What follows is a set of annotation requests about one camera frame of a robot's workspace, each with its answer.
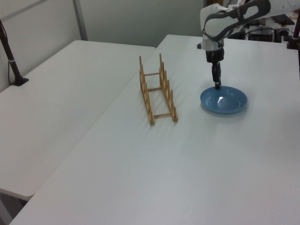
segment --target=white table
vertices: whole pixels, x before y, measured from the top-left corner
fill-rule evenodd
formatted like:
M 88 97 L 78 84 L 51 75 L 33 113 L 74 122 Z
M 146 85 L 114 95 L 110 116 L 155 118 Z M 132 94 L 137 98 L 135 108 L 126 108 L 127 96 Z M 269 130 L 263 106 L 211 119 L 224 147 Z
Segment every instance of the white table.
M 154 50 L 74 41 L 0 93 L 0 192 L 30 199 Z
M 297 51 L 226 40 L 223 85 L 249 105 L 218 115 L 200 106 L 213 86 L 200 41 L 169 35 L 145 63 L 155 72 L 162 53 L 178 123 L 149 125 L 136 74 L 12 225 L 298 225 Z

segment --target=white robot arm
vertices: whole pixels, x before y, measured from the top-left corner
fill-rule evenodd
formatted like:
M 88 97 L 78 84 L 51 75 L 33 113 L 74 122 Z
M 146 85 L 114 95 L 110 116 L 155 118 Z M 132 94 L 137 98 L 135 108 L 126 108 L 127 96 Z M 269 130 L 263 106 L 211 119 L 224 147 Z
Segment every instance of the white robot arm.
M 203 33 L 201 48 L 212 63 L 216 89 L 221 87 L 220 61 L 224 59 L 224 38 L 239 31 L 249 21 L 292 12 L 300 8 L 300 0 L 252 0 L 235 9 L 213 4 L 200 12 Z

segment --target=cable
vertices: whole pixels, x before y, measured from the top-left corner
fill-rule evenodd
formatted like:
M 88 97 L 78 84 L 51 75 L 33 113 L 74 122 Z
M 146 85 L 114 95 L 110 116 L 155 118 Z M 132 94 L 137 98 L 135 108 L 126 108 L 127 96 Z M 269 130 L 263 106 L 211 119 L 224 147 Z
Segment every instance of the cable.
M 254 30 L 248 31 L 245 34 L 247 35 L 247 34 L 250 34 L 252 32 L 256 32 L 256 31 L 260 31 L 260 30 L 273 30 L 273 31 L 275 31 L 275 29 L 273 29 L 273 28 L 258 28 L 258 29 L 254 29 Z
M 8 62 L 8 82 L 9 82 L 9 85 L 11 85 L 10 78 L 9 78 L 9 68 L 10 68 L 10 66 L 9 66 L 9 62 Z

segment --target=blue plate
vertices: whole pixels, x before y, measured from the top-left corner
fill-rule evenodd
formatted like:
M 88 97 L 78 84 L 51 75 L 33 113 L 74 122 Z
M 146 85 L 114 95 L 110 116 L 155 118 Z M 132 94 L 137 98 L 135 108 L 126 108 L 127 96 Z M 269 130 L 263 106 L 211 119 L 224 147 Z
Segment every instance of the blue plate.
M 247 96 L 239 89 L 221 86 L 208 88 L 200 96 L 202 105 L 208 110 L 220 114 L 238 113 L 246 108 Z

